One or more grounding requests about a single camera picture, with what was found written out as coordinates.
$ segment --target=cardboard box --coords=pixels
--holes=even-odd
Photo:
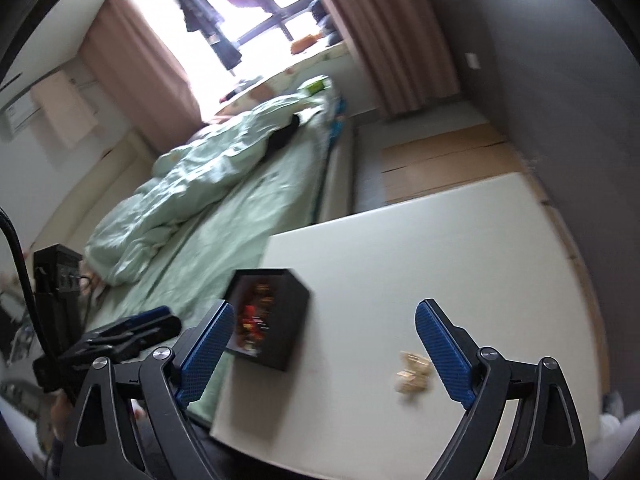
[[[505,141],[505,137],[491,124],[478,124],[386,148],[382,151],[382,171],[397,170],[422,160],[492,146]]]
[[[441,137],[437,143],[438,153],[445,149],[444,140],[448,135],[437,136]],[[468,150],[460,150],[461,146],[460,143],[454,142],[451,147],[455,151],[437,156],[429,156],[433,151],[407,153],[407,158],[410,155],[414,162],[383,173],[387,202],[402,202],[484,178],[525,171],[514,149],[506,142]]]

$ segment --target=blue gripper pad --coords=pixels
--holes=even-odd
[[[148,323],[149,321],[153,321],[154,319],[159,319],[161,317],[170,316],[170,315],[171,315],[171,310],[169,309],[168,306],[159,306],[152,310],[147,310],[142,314],[136,314],[135,316],[129,317],[129,319],[127,319],[123,323],[123,325],[126,328],[130,328],[132,326],[139,326],[139,325]]]
[[[466,410],[476,401],[472,390],[471,365],[438,316],[423,301],[415,310],[415,328],[452,400]]]
[[[180,388],[175,400],[184,408],[198,400],[209,383],[226,344],[234,331],[234,308],[226,304],[202,335],[180,370]]]

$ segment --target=windowsill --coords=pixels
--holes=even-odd
[[[296,89],[290,86],[297,79],[297,74],[321,61],[336,59],[349,53],[344,41],[334,46],[324,46],[323,43],[324,40],[318,41],[318,43],[304,52],[291,56],[292,63],[289,66],[272,73],[255,85],[233,96],[229,101],[220,104],[211,115],[207,115],[209,120],[203,118],[204,122],[209,122],[213,116],[238,115],[278,95],[294,92]]]

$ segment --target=white table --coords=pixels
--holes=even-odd
[[[394,389],[400,352],[425,353],[424,298],[507,359],[557,358],[585,440],[596,436],[587,306],[519,174],[274,236],[262,263],[294,269],[313,300],[288,372],[235,360],[211,431],[221,442],[318,478],[424,479],[463,415],[437,376],[412,402]],[[493,477],[515,403],[480,478]]]

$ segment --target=power outlet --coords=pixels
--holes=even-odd
[[[480,70],[480,60],[478,59],[478,54],[474,54],[473,52],[467,52],[466,56],[466,64],[469,65],[471,70]]]
[[[12,136],[15,137],[24,127],[25,122],[38,110],[40,105],[36,104],[29,92],[17,98],[4,112]]]

